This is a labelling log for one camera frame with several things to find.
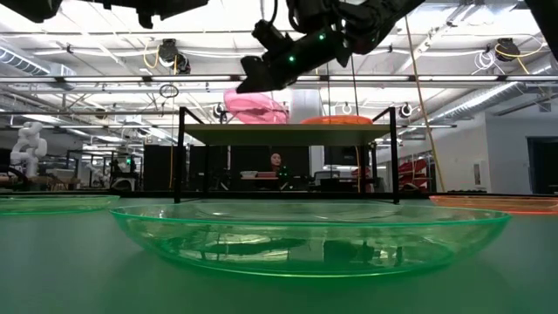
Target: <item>laboratory room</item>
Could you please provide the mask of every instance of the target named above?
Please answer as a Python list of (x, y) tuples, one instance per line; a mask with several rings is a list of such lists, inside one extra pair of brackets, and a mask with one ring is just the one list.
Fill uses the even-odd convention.
[(555, 313), (556, 15), (0, 0), (0, 312)]

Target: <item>desk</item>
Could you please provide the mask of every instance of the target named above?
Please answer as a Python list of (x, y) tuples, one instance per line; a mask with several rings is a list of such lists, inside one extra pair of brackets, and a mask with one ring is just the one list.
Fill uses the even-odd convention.
[[(172, 200), (124, 199), (119, 205), (148, 203)], [(1, 312), (550, 314), (558, 291), (556, 236), (558, 216), (516, 216), (480, 254), (442, 270), (315, 280), (169, 263), (127, 238), (105, 211), (5, 216)]]

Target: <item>green plastic bowl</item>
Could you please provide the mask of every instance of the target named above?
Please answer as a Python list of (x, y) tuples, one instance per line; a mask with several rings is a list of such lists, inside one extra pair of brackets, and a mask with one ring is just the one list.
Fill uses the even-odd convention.
[(119, 198), (112, 195), (0, 196), (0, 215), (84, 213), (108, 209)]
[(510, 215), (379, 203), (183, 203), (114, 208), (137, 244), (175, 261), (266, 276), (375, 276), (481, 250)]

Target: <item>ceiling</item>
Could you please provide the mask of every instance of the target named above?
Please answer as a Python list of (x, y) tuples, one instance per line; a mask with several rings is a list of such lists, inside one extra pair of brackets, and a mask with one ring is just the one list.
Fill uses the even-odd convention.
[[(454, 27), (446, 28), (446, 20), (459, 8), (451, 1), (431, 1), (423, 4), (409, 16), (411, 40), (417, 47), (427, 39), (432, 42), (417, 56), (419, 74), (462, 74), (482, 75), (515, 72), (520, 65), (514, 61), (493, 62), (485, 70), (479, 67), (479, 58), (488, 45), (494, 47), (498, 38), (513, 38), (522, 53), (540, 50), (523, 61), (529, 64), (548, 54), (548, 47), (529, 10), (515, 9), (517, 1), (503, 1), (500, 6), (478, 6), (470, 8), (468, 16)], [(275, 26), (299, 38), (287, 19), (284, 1), (279, 2)], [(17, 13), (0, 6), (0, 45), (2, 43), (19, 48), (29, 58), (66, 65), (79, 76), (105, 75), (166, 75), (171, 70), (157, 65), (155, 48), (163, 38), (175, 38), (179, 49), (185, 53), (192, 66), (192, 74), (243, 74), (240, 58), (246, 54), (261, 54), (263, 48), (252, 38), (255, 22), (272, 15), (273, 0), (210, 0), (197, 10), (182, 13), (165, 21), (154, 19), (152, 30), (143, 29), (134, 9), (112, 7), (103, 10), (102, 3), (63, 1), (60, 12), (43, 24), (34, 24)], [(412, 74), (409, 62), (409, 41), (405, 20), (397, 23), (391, 34), (380, 46), (367, 56), (354, 56), (354, 68), (346, 68), (337, 62), (316, 69), (316, 74)], [(2, 65), (0, 73), (6, 76), (23, 76), (24, 73)], [(222, 92), (236, 87), (237, 83), (211, 83), (206, 89), (204, 82), (185, 84), (197, 91), (182, 92), (176, 99), (165, 102), (167, 110), (186, 106), (204, 122), (215, 123), (212, 115), (214, 106), (223, 101)], [(27, 85), (12, 87), (27, 89), (27, 94), (38, 97), (62, 108), (62, 93), (34, 94)], [(331, 104), (332, 112), (343, 114), (343, 107), (351, 107), (355, 113), (355, 88), (319, 88), (322, 102)], [(406, 87), (357, 87), (357, 103), (361, 115), (373, 117), (387, 106), (409, 103), (417, 106), (419, 95), (414, 86)], [(427, 108), (438, 109), (457, 99), (469, 88), (446, 88), (429, 86), (422, 89)], [(290, 89), (270, 93), (273, 99), (290, 106)], [(153, 102), (157, 93), (73, 93), (66, 94), (66, 104), (74, 103), (72, 110), (160, 110), (164, 99)], [(145, 116), (145, 123), (175, 124), (173, 115)], [(92, 116), (81, 117), (81, 123), (106, 124), (113, 120), (98, 120)]]

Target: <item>green tabletop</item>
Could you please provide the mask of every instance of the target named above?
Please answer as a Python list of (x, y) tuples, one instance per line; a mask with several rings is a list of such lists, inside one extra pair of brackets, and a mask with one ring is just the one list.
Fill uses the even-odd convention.
[(0, 313), (555, 313), (556, 238), (558, 216), (516, 216), (487, 249), (442, 270), (274, 278), (163, 261), (105, 211), (4, 216)]

